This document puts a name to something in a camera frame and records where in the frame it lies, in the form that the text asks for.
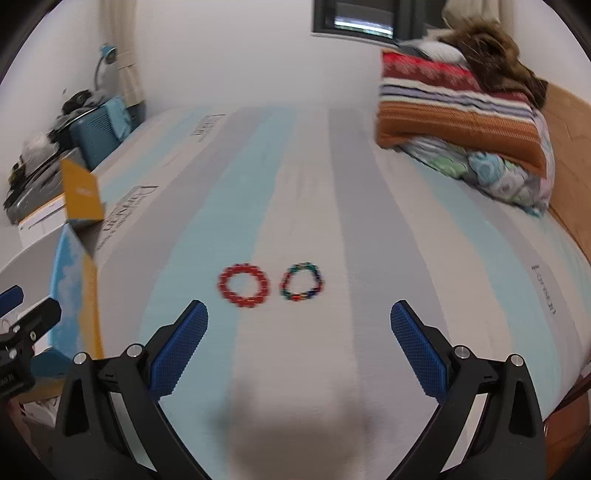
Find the beige curtain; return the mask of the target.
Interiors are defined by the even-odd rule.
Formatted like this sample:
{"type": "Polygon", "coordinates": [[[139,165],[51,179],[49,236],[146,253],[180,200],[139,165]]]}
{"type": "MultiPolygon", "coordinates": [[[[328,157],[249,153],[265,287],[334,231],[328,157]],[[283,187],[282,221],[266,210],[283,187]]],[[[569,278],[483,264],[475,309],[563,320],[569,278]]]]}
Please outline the beige curtain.
{"type": "Polygon", "coordinates": [[[136,58],[136,0],[106,0],[101,2],[108,41],[117,50],[118,81],[127,107],[145,101],[136,58]]]}
{"type": "Polygon", "coordinates": [[[498,0],[447,0],[442,18],[452,29],[459,29],[473,20],[499,22],[501,6],[498,0]]]}

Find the floral patterned pillow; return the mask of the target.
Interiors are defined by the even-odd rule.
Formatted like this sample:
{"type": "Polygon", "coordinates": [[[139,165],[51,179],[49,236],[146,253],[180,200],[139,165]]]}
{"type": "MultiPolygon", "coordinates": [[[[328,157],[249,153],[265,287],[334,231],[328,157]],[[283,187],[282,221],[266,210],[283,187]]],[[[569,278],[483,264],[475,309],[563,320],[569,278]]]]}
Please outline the floral patterned pillow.
{"type": "Polygon", "coordinates": [[[436,137],[416,137],[399,149],[439,173],[462,180],[484,194],[540,217],[550,206],[555,182],[555,157],[549,128],[541,111],[534,121],[546,160],[545,178],[489,152],[477,152],[436,137]]]}

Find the dark framed window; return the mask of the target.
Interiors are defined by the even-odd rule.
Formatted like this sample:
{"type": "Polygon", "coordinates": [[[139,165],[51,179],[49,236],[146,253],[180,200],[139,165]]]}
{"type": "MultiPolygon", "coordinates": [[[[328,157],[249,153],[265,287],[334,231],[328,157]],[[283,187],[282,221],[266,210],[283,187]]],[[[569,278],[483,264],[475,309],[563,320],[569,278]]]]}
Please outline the dark framed window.
{"type": "Polygon", "coordinates": [[[312,32],[397,44],[445,27],[445,5],[445,0],[315,1],[312,32]]]}

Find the dark clothes pile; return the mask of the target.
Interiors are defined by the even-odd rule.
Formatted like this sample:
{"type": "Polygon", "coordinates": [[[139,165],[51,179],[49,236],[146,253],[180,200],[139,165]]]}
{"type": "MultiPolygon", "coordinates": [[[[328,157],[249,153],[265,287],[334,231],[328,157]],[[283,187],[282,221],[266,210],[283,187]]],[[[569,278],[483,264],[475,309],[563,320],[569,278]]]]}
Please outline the dark clothes pile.
{"type": "Polygon", "coordinates": [[[95,107],[102,105],[106,101],[106,96],[101,92],[90,90],[81,90],[66,100],[62,107],[61,113],[56,117],[51,130],[59,131],[70,120],[85,113],[95,107]]]}

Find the striped bed sheet mattress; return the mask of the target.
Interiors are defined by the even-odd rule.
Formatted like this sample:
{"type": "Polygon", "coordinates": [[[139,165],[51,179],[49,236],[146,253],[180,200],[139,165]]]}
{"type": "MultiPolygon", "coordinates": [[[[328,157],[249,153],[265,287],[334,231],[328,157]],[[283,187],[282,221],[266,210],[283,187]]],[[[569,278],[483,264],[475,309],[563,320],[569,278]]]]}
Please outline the striped bed sheet mattress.
{"type": "Polygon", "coordinates": [[[590,266],[533,217],[379,148],[367,112],[201,107],[96,170],[104,351],[191,300],[209,324],[161,405],[215,479],[384,479],[436,408],[390,326],[528,366],[551,413],[590,355],[590,266]]]}

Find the striped orange red pillow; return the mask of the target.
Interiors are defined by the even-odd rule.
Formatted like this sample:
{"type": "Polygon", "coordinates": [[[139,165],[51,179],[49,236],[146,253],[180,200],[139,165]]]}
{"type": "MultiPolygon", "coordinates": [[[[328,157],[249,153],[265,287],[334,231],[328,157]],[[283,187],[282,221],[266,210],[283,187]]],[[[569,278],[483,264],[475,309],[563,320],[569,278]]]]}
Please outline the striped orange red pillow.
{"type": "Polygon", "coordinates": [[[382,51],[376,140],[383,148],[432,136],[497,154],[545,178],[547,160],[535,113],[525,95],[486,93],[461,66],[382,51]]]}

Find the brown fuzzy blanket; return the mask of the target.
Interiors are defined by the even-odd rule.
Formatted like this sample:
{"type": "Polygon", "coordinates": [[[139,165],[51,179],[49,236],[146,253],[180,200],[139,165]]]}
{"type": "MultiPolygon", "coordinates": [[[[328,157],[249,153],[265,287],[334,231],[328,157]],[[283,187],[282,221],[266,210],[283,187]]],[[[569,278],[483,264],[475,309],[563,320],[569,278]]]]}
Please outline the brown fuzzy blanket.
{"type": "Polygon", "coordinates": [[[462,53],[484,91],[522,93],[535,108],[543,108],[548,82],[520,61],[518,45],[497,21],[471,19],[440,40],[462,53]]]}

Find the blue desk lamp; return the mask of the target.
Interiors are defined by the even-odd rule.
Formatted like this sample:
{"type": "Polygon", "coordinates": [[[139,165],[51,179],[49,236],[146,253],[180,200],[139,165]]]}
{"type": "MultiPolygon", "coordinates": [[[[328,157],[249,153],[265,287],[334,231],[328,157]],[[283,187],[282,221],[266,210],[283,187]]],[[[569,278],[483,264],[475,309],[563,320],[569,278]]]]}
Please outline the blue desk lamp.
{"type": "Polygon", "coordinates": [[[100,74],[101,74],[102,68],[106,67],[108,65],[112,65],[113,63],[116,62],[117,48],[115,45],[104,43],[103,45],[100,46],[99,53],[100,53],[100,56],[99,56],[99,60],[98,60],[96,67],[95,67],[94,78],[93,78],[94,89],[96,91],[98,91],[101,88],[100,74]]]}

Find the wooden headboard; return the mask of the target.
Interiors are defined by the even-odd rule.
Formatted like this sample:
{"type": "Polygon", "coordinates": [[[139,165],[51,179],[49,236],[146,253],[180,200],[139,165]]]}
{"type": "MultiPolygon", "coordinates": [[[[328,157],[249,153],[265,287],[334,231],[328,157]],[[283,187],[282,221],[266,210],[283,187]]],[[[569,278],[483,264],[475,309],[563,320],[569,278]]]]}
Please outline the wooden headboard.
{"type": "Polygon", "coordinates": [[[550,83],[542,110],[554,150],[556,171],[550,210],[591,254],[591,106],[550,83]]]}

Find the blue yellow cardboard box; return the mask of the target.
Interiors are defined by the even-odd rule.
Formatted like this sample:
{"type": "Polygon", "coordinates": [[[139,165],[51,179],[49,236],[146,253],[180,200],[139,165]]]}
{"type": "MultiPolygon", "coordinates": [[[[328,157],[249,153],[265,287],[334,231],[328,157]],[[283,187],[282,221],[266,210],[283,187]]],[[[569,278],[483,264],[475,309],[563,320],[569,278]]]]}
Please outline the blue yellow cardboard box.
{"type": "Polygon", "coordinates": [[[104,218],[96,178],[70,160],[61,160],[63,192],[37,208],[18,226],[23,250],[1,270],[1,293],[21,287],[24,300],[1,318],[1,334],[46,298],[61,307],[60,321],[34,345],[33,388],[22,403],[60,395],[73,357],[103,357],[97,267],[79,238],[80,229],[104,218]]]}

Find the white plastic bag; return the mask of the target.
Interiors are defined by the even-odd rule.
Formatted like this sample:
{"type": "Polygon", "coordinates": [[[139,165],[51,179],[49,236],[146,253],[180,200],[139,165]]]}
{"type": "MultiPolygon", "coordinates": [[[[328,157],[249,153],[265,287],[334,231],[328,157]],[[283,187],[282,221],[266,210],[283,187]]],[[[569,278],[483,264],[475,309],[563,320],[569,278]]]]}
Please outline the white plastic bag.
{"type": "Polygon", "coordinates": [[[24,141],[21,158],[24,163],[43,162],[56,152],[56,146],[43,133],[33,135],[24,141]]]}

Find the white pillow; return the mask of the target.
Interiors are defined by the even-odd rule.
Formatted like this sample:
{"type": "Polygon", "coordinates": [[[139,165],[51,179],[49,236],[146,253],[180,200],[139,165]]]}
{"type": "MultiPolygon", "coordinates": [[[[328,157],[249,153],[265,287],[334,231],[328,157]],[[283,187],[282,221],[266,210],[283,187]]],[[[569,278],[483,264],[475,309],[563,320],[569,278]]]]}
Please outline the white pillow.
{"type": "Polygon", "coordinates": [[[467,60],[459,49],[435,40],[412,40],[405,47],[413,49],[422,57],[451,65],[467,65],[467,60]]]}

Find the grey suitcase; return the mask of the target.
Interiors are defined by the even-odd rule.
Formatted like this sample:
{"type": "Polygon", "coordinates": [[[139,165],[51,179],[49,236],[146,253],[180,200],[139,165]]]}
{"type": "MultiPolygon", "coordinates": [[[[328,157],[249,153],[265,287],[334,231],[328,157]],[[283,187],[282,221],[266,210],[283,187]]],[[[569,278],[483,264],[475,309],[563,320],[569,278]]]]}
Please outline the grey suitcase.
{"type": "Polygon", "coordinates": [[[12,189],[3,207],[12,225],[17,225],[25,217],[63,192],[61,160],[70,160],[85,168],[85,162],[78,147],[55,154],[42,162],[12,189]]]}

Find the teal suitcase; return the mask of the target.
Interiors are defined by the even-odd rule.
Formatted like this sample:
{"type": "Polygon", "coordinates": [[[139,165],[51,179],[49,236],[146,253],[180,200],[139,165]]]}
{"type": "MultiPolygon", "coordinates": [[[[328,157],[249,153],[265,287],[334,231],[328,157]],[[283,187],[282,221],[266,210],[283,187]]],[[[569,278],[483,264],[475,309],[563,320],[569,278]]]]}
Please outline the teal suitcase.
{"type": "Polygon", "coordinates": [[[132,121],[120,95],[79,116],[69,127],[86,168],[94,170],[131,134],[132,121]]]}

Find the right beige curtain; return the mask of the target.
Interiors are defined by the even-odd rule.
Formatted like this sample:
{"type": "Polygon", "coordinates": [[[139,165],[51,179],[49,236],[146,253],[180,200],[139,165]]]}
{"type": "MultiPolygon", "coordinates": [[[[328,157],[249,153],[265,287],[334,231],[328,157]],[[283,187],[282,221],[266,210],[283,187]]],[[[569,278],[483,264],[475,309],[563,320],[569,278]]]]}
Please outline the right beige curtain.
{"type": "Polygon", "coordinates": [[[499,22],[501,6],[498,0],[447,0],[442,18],[452,29],[459,29],[473,20],[499,22]]]}

